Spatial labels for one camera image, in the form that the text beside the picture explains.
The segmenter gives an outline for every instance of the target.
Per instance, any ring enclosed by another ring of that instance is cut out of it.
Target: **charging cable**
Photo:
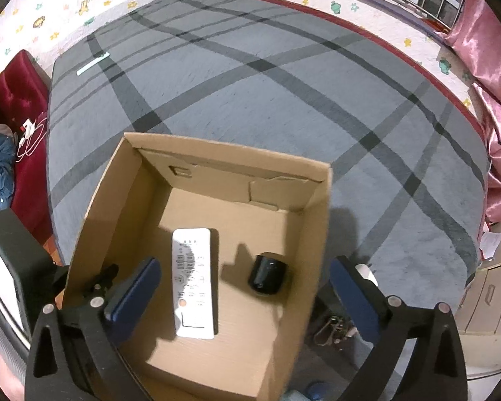
[[[44,119],[41,119],[39,124],[35,127],[35,129],[31,132],[30,136],[27,139],[25,137],[20,139],[19,147],[17,148],[17,157],[18,157],[16,160],[17,163],[20,162],[25,156],[32,155],[39,146],[39,143],[41,143],[41,140],[43,140],[44,137],[46,136],[46,129],[44,125],[46,119],[47,119],[46,117]],[[43,128],[43,130],[41,130],[41,134],[39,134],[39,137],[37,137],[37,139],[32,143],[31,138],[39,128]],[[24,148],[24,152],[21,154],[20,149],[24,144],[26,144],[26,147]]]

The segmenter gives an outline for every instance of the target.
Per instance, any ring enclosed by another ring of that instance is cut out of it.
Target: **patterned wallpaper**
[[[152,0],[11,0],[0,16],[0,71],[20,50],[43,69],[82,37]],[[386,40],[446,85],[480,116],[473,78],[461,60],[430,37],[358,0],[289,0],[335,14]]]
[[[480,101],[473,77],[462,61],[433,39],[393,16],[360,0],[288,0],[334,14],[381,37],[439,79],[477,117]]]

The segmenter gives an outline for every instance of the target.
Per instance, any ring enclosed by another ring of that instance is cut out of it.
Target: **mattress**
[[[288,6],[156,0],[57,59],[48,189],[60,256],[70,262],[124,131],[199,137],[329,162],[326,261],[371,265],[382,292],[409,305],[456,308],[479,259],[489,162],[478,130],[390,47]],[[101,52],[110,56],[76,75]],[[316,303],[340,313],[327,266]],[[335,399],[370,348],[357,340],[339,353],[307,340],[292,386],[329,375]]]

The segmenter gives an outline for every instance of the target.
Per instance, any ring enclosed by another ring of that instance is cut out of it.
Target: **satin curtain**
[[[483,126],[492,167],[488,175],[486,217],[501,221],[501,23],[484,0],[464,0],[458,22],[446,37],[478,83],[485,110]]]

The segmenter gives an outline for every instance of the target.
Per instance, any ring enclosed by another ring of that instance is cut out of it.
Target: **black cylindrical object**
[[[276,259],[276,253],[262,253],[256,257],[249,277],[249,286],[260,294],[276,294],[286,275],[287,265]]]

